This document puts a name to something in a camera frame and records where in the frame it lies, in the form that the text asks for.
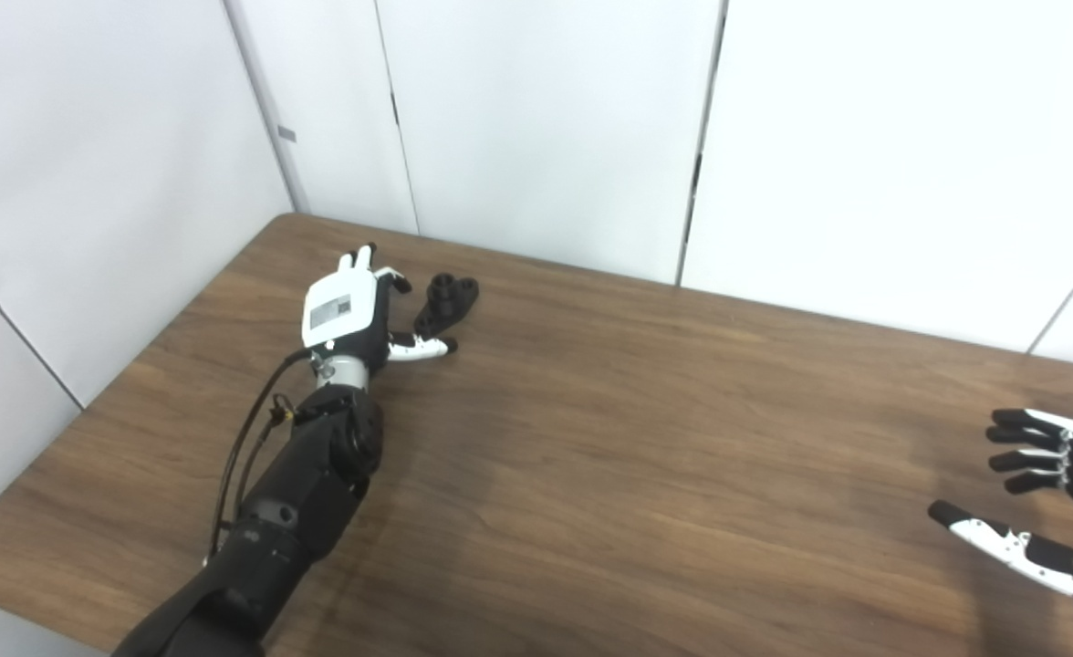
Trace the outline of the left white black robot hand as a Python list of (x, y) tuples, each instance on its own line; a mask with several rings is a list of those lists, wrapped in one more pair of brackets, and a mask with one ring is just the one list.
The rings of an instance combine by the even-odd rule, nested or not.
[(300, 323), (304, 348), (324, 367), (358, 363), (372, 377), (388, 362), (445, 357), (458, 349), (453, 339), (425, 338), (391, 331), (391, 292), (410, 294), (412, 284), (394, 267), (374, 269), (374, 243), (346, 251), (335, 273), (308, 288)]

